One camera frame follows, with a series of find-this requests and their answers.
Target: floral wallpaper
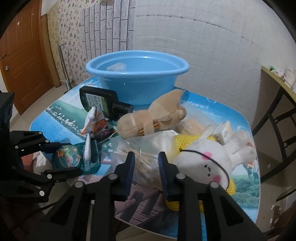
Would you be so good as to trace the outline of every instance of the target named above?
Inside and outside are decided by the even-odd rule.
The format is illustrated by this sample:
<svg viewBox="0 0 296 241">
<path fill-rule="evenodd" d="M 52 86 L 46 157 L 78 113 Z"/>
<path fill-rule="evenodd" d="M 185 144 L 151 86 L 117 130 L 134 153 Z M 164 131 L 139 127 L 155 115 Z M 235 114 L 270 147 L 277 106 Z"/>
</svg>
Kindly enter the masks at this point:
<svg viewBox="0 0 296 241">
<path fill-rule="evenodd" d="M 107 5 L 114 5 L 114 0 L 107 1 Z M 97 4 L 99 0 L 58 0 L 47 13 L 49 40 L 54 62 L 61 81 L 65 80 L 58 51 L 58 43 L 62 46 L 66 69 L 70 80 L 76 84 L 91 77 L 85 71 L 89 59 L 85 59 L 81 40 L 80 19 L 84 9 Z"/>
</svg>

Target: pink cheek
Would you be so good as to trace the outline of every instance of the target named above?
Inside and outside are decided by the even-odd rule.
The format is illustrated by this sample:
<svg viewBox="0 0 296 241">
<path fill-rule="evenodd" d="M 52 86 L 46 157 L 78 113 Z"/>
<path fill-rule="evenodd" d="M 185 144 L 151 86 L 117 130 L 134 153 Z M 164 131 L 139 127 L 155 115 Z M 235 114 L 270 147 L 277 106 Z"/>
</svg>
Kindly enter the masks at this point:
<svg viewBox="0 0 296 241">
<path fill-rule="evenodd" d="M 206 156 L 212 158 L 212 154 L 211 154 L 211 152 L 206 151 L 206 152 L 204 152 L 204 154 L 205 154 Z M 202 156 L 202 159 L 203 159 L 204 161 L 207 161 L 207 160 L 208 160 L 208 158 L 206 158 L 205 156 Z"/>
<path fill-rule="evenodd" d="M 220 183 L 220 182 L 221 182 L 221 176 L 219 176 L 219 175 L 214 176 L 212 181 L 213 181 L 213 182 Z"/>
</svg>

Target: blue plastic basin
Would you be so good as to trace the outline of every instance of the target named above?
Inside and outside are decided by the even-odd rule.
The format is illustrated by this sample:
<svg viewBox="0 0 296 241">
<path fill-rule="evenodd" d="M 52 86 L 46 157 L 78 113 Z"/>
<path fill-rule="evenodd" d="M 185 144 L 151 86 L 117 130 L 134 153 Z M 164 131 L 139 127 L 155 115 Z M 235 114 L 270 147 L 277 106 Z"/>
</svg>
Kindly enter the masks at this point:
<svg viewBox="0 0 296 241">
<path fill-rule="evenodd" d="M 106 70 L 116 63 L 126 64 L 126 71 Z M 102 88 L 116 91 L 119 101 L 132 105 L 150 104 L 171 91 L 177 76 L 188 69 L 182 58 L 143 50 L 108 53 L 86 64 L 86 71 L 99 78 Z"/>
</svg>

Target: plush toy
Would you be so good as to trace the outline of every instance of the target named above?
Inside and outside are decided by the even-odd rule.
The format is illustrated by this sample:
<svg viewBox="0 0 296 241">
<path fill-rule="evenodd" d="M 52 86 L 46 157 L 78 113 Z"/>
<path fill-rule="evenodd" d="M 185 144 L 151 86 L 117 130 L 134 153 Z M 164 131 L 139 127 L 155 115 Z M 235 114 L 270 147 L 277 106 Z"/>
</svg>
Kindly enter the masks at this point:
<svg viewBox="0 0 296 241">
<path fill-rule="evenodd" d="M 148 110 L 125 114 L 117 122 L 118 134 L 127 139 L 175 126 L 186 116 L 186 109 L 180 106 L 182 95 L 182 90 L 175 89 L 153 101 Z"/>
<path fill-rule="evenodd" d="M 197 140 L 180 148 L 180 154 L 171 163 L 196 182 L 215 181 L 227 189 L 232 170 L 240 164 L 252 163 L 256 149 L 243 130 L 236 131 L 224 145 L 209 139 L 213 133 L 214 128 L 208 126 Z"/>
</svg>

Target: black elastic string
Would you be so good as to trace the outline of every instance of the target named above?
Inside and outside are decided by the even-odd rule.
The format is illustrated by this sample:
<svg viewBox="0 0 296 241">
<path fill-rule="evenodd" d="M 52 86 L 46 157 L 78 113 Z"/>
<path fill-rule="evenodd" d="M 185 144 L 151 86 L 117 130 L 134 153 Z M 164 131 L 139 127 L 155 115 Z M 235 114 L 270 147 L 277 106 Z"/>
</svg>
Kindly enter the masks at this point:
<svg viewBox="0 0 296 241">
<path fill-rule="evenodd" d="M 229 187 L 230 179 L 229 179 L 229 175 L 228 175 L 227 171 L 226 171 L 226 170 L 225 170 L 225 169 L 224 169 L 219 163 L 217 163 L 214 159 L 210 158 L 209 156 L 205 155 L 204 153 L 201 153 L 201 152 L 199 152 L 199 151 L 195 151 L 195 150 L 183 150 L 183 149 L 180 149 L 179 151 L 194 152 L 194 153 L 200 154 L 200 155 L 204 156 L 205 158 L 211 160 L 211 161 L 212 161 L 213 163 L 215 163 L 218 167 L 220 167 L 221 170 L 226 174 L 226 176 L 227 176 L 227 181 L 228 181 L 228 186 L 227 186 L 227 188 Z"/>
</svg>

